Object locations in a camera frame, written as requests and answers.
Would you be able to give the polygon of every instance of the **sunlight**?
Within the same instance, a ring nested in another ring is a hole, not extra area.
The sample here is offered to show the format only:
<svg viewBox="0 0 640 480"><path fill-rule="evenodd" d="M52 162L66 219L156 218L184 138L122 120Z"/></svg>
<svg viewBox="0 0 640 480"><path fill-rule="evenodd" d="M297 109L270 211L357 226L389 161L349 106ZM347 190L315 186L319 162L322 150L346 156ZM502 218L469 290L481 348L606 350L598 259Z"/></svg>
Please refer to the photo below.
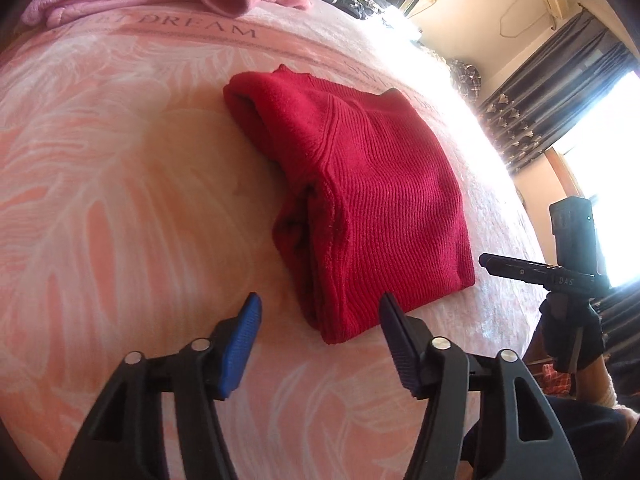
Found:
<svg viewBox="0 0 640 480"><path fill-rule="evenodd" d="M554 148L593 206L612 286L640 274L640 78L630 72Z"/></svg>

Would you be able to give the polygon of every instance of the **ribbed knit texture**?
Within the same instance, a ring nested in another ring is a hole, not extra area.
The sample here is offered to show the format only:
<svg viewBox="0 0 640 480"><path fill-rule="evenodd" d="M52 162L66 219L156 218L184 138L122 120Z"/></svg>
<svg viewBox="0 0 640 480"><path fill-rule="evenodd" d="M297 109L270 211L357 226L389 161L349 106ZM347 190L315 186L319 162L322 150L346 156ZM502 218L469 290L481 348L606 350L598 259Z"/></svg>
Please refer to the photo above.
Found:
<svg viewBox="0 0 640 480"><path fill-rule="evenodd" d="M273 239L327 343L474 284L462 196L433 132L395 89L368 94L281 65L235 75L226 105L289 193Z"/></svg>

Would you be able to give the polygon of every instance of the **bed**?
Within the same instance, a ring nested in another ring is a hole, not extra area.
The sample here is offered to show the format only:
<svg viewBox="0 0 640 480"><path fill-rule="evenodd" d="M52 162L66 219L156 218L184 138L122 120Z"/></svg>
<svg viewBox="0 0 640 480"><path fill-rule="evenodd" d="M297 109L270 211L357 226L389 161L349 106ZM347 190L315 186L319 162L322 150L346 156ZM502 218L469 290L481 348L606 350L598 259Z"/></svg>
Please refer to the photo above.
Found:
<svg viewBox="0 0 640 480"><path fill-rule="evenodd" d="M497 153L437 59L314 1L237 20L197 4L109 10L23 36L2 56L0 416L57 478L123 356L175 352L258 292L264 319L240 388L219 405L241 479L399 479L425 403L380 327L326 345L271 239L286 190L233 122L233 74L285 64L355 88L401 89L460 184L475 260L540 260ZM543 291L488 276L413 311L465 351L523 354ZM165 438L181 479L169 398ZM478 417L470 397L468 424Z"/></svg>

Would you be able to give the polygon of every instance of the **dark curtain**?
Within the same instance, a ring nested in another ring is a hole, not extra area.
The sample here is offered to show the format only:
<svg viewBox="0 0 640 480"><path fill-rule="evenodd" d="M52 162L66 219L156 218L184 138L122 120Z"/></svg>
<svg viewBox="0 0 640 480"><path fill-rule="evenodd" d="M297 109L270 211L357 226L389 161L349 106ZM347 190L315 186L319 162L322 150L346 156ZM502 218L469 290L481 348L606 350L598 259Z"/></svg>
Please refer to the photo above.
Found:
<svg viewBox="0 0 640 480"><path fill-rule="evenodd" d="M602 318L610 362L640 358L640 277L593 303Z"/></svg>
<svg viewBox="0 0 640 480"><path fill-rule="evenodd" d="M567 133L638 66L588 10L558 30L478 108L478 120L511 174Z"/></svg>

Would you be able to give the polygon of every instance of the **black glove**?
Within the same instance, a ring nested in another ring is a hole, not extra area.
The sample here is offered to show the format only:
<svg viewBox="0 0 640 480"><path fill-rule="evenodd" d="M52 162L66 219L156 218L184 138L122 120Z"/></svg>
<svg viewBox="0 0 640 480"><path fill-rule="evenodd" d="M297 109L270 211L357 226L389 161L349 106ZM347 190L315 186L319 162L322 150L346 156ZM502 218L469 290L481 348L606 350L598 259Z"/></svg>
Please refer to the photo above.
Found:
<svg viewBox="0 0 640 480"><path fill-rule="evenodd" d="M589 300L550 292L540 305L540 312L545 351L555 359L554 368L558 372L582 370L604 354L600 316ZM571 369L579 328L582 329L582 343L576 367Z"/></svg>

